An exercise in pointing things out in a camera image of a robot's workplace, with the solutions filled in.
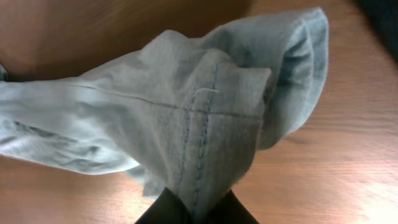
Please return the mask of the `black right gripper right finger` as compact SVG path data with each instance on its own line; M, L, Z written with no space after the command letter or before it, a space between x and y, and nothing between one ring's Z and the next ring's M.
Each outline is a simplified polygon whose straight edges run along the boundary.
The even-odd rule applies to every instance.
M259 224L230 190L212 209L207 224Z

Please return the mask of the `light blue t-shirt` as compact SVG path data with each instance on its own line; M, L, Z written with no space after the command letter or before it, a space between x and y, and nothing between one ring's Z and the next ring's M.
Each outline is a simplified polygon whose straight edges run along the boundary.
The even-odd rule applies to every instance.
M248 17L191 39L167 30L79 77L1 82L1 154L167 187L195 222L258 149L299 129L328 68L320 8Z

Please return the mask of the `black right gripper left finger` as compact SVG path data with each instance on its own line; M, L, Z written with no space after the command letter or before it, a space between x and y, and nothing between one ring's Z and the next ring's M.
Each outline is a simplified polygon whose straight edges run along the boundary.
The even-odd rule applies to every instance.
M191 216L183 202L167 187L144 212L136 224L191 224Z

